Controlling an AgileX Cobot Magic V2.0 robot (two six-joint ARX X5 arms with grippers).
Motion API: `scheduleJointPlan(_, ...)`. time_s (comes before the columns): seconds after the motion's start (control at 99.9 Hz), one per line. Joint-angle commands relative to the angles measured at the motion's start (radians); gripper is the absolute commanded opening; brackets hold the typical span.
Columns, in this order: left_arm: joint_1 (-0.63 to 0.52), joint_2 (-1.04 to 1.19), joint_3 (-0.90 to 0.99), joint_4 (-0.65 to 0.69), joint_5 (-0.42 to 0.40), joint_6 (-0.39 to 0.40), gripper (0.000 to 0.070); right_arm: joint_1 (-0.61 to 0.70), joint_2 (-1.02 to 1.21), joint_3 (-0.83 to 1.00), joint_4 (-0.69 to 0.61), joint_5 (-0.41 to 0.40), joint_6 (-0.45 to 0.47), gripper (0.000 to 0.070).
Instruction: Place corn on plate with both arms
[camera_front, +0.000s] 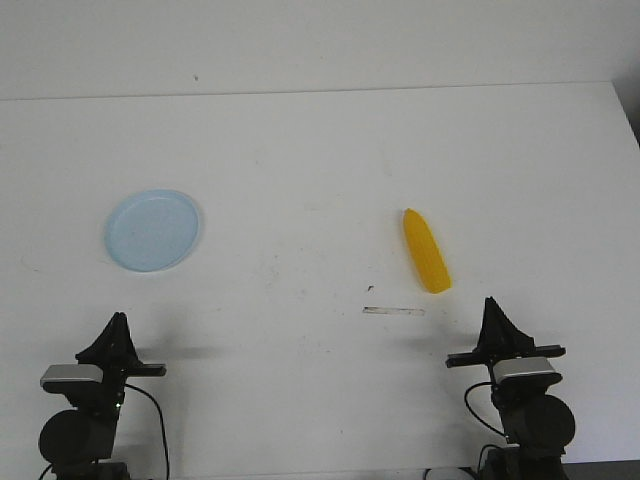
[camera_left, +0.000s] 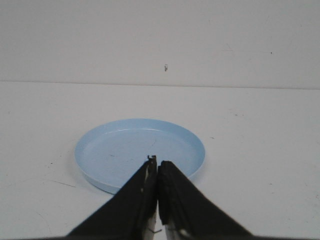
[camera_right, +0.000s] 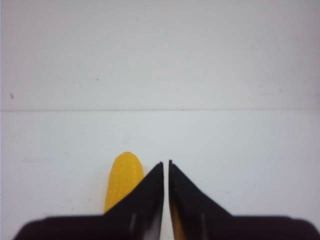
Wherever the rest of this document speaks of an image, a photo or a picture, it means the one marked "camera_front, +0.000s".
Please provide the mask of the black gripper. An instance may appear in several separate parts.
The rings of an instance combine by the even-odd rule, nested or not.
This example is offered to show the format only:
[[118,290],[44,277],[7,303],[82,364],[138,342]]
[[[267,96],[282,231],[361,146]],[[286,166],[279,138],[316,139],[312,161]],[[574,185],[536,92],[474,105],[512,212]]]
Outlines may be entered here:
[[127,380],[135,378],[163,377],[167,373],[165,364],[142,363],[131,338],[127,315],[115,312],[103,331],[85,349],[75,355],[79,364],[104,364],[111,355],[112,343],[120,318],[121,357],[127,365],[112,365],[103,373],[103,384],[114,398],[123,398]]
[[[502,343],[509,349],[533,349],[528,352],[487,353],[479,350],[494,350],[498,342],[498,326]],[[544,345],[535,347],[534,338],[519,330],[496,303],[493,297],[487,297],[484,303],[482,325],[476,349],[471,352],[452,353],[447,355],[445,366],[459,368],[467,366],[493,366],[499,361],[516,358],[559,358],[565,355],[565,348],[560,345]]]

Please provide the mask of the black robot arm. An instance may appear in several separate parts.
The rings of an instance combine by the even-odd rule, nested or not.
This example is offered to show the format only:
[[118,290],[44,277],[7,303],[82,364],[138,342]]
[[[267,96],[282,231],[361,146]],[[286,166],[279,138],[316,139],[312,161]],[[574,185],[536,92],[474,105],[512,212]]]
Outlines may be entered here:
[[[569,406],[548,393],[563,376],[550,360],[566,354],[557,344],[538,346],[517,328],[497,301],[484,301],[482,325],[475,348],[447,356],[448,368],[483,365],[489,379],[466,388],[463,402],[468,412],[505,444],[481,448],[477,479],[566,479],[561,457],[576,433]],[[471,406],[470,394],[490,389],[490,401],[501,426],[489,424]]]
[[164,477],[171,473],[164,415],[159,402],[131,378],[160,378],[164,364],[142,362],[131,338],[127,315],[116,312],[96,340],[75,355],[72,364],[52,364],[42,375],[40,387],[62,395],[70,408],[47,420],[38,439],[47,467],[57,479],[129,479],[124,462],[111,460],[125,391],[149,399],[159,419],[164,457]]

